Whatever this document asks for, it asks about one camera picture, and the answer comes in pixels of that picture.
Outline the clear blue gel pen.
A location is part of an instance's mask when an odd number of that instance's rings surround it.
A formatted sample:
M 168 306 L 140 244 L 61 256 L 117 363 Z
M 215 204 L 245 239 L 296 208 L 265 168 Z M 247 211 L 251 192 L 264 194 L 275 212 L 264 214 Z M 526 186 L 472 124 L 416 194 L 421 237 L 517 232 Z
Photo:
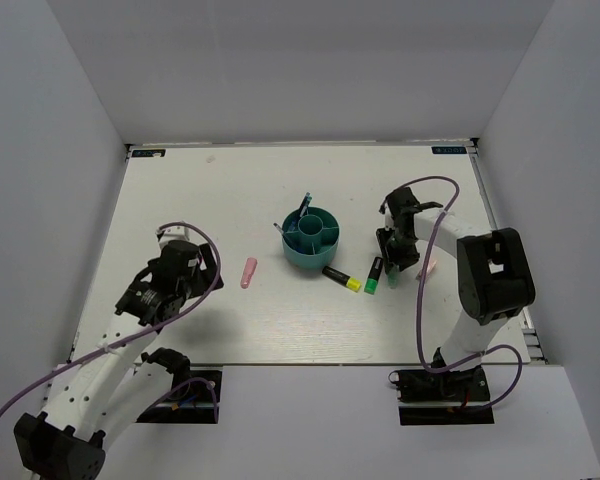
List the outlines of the clear blue gel pen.
M 308 210 L 308 207 L 310 205 L 311 200 L 312 200 L 312 196 L 311 196 L 311 194 L 309 192 L 307 192 L 305 194 L 305 197 L 304 197 L 304 199 L 303 199 L 303 201 L 302 201 L 302 203 L 300 205 L 300 208 L 299 208 L 299 214 L 301 216 L 303 216 L 303 215 L 306 214 L 306 212 Z

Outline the green pen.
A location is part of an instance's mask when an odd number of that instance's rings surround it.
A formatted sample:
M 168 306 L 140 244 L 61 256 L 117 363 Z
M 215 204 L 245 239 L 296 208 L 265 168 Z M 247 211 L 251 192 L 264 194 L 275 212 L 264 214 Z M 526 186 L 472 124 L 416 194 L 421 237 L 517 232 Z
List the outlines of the green pen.
M 297 217 L 298 218 L 302 218 L 304 215 L 307 214 L 307 209 L 309 207 L 309 204 L 311 202 L 311 194 L 309 192 L 307 192 L 303 198 L 303 200 L 301 201 L 301 204 L 297 210 Z

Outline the blue ballpoint pen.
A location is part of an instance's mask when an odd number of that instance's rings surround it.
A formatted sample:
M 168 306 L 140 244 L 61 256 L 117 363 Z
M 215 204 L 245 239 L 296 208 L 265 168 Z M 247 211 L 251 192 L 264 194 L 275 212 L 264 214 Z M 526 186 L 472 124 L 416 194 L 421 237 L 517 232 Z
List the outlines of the blue ballpoint pen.
M 293 250 L 297 250 L 298 246 L 296 241 L 290 236 L 290 233 L 285 231 L 281 225 L 279 225 L 278 223 L 274 222 L 273 223 L 274 228 L 276 229 L 276 231 L 281 235 L 281 237 L 283 238 L 283 240 L 289 245 L 289 247 Z

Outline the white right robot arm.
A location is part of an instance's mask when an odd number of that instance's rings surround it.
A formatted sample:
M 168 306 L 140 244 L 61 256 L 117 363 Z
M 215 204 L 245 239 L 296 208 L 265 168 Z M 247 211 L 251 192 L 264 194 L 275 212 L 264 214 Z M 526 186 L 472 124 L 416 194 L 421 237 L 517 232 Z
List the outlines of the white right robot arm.
M 416 299 L 416 348 L 423 368 L 432 373 L 433 390 L 452 399 L 468 385 L 465 371 L 481 358 L 509 319 L 532 304 L 536 290 L 520 234 L 513 228 L 488 230 L 458 218 L 436 202 L 422 203 L 409 187 L 385 198 L 380 213 L 385 226 L 376 231 L 385 273 L 397 275 L 419 264 Z M 422 307 L 427 268 L 437 247 L 456 260 L 460 316 L 432 362 L 423 352 Z

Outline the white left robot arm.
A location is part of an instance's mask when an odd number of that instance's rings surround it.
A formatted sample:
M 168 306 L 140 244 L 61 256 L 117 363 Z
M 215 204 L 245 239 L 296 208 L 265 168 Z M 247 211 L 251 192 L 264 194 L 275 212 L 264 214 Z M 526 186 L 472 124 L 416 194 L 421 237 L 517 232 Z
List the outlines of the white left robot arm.
M 25 469 L 42 479 L 94 479 L 106 450 L 146 410 L 185 396 L 189 358 L 150 345 L 194 303 L 222 288 L 215 245 L 182 235 L 159 242 L 160 254 L 136 274 L 114 307 L 94 352 L 77 362 L 75 376 L 36 414 L 23 414 L 14 436 Z

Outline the pink white correction tape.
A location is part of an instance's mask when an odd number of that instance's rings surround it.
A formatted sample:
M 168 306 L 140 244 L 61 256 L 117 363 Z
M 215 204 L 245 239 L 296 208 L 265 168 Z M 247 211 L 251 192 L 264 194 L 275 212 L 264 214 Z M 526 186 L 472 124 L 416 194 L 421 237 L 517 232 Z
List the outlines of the pink white correction tape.
M 435 259 L 430 259 L 426 265 L 422 265 L 416 275 L 416 279 L 420 281 L 422 279 L 422 276 L 428 277 L 435 269 L 436 263 L 437 261 Z

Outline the green highlighter marker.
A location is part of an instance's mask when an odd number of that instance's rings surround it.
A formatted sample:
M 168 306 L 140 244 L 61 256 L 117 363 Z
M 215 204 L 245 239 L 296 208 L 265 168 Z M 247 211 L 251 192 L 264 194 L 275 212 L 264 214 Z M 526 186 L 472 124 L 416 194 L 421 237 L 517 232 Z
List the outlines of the green highlighter marker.
M 371 264 L 370 271 L 367 275 L 364 292 L 374 295 L 379 283 L 380 276 L 383 270 L 383 258 L 376 256 Z

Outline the yellow highlighter marker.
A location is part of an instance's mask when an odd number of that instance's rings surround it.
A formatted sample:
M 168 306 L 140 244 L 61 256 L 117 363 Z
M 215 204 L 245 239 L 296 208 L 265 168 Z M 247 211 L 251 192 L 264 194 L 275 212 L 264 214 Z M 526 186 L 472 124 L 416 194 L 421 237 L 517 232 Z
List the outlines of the yellow highlighter marker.
M 353 292 L 358 292 L 360 290 L 361 282 L 359 280 L 330 266 L 325 266 L 322 269 L 322 274 Z

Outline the teal round desk organizer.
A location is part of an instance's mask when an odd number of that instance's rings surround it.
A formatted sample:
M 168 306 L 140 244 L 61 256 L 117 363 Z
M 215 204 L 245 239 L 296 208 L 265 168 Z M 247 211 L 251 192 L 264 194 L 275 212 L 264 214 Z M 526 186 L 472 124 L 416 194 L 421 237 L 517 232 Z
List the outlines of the teal round desk organizer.
M 322 270 L 333 261 L 340 229 L 329 211 L 309 207 L 302 218 L 293 211 L 284 219 L 282 228 L 282 249 L 292 265 L 305 270 Z

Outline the right blue table label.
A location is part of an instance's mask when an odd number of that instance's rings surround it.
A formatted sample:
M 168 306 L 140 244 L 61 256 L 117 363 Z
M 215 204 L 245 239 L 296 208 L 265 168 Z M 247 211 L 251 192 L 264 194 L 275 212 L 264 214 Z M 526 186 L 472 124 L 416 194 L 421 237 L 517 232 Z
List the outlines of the right blue table label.
M 464 146 L 437 145 L 431 147 L 434 155 L 466 155 L 467 149 Z

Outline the blue table label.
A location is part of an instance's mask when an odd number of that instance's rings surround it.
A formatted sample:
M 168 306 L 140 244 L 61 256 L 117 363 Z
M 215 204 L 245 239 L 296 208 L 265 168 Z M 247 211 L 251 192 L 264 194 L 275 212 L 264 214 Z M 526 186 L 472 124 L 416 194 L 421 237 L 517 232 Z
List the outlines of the blue table label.
M 434 155 L 466 155 L 467 149 L 464 146 L 437 145 L 431 147 Z
M 134 149 L 132 158 L 161 158 L 166 155 L 165 149 Z

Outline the left blue table label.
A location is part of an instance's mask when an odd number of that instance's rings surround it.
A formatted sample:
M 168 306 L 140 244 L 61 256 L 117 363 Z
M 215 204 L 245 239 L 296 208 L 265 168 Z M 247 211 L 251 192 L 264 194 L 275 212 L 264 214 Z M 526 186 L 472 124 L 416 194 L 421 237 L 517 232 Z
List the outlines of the left blue table label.
M 165 149 L 134 149 L 132 158 L 161 158 L 166 155 Z

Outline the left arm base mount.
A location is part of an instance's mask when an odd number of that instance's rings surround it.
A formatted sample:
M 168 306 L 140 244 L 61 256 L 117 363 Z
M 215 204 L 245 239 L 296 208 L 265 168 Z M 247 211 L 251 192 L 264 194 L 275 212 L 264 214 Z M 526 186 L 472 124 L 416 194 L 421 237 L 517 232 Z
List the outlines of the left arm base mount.
M 191 369 L 190 377 L 201 378 L 173 392 L 161 403 L 142 413 L 139 424 L 214 425 L 220 413 L 221 369 Z

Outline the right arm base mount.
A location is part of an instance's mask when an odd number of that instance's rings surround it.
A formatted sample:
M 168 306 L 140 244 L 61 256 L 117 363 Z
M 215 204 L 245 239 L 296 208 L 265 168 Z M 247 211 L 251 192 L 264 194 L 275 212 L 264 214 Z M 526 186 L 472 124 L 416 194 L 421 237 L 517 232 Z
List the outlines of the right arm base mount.
M 432 374 L 422 369 L 394 370 L 401 426 L 493 425 L 484 369 Z

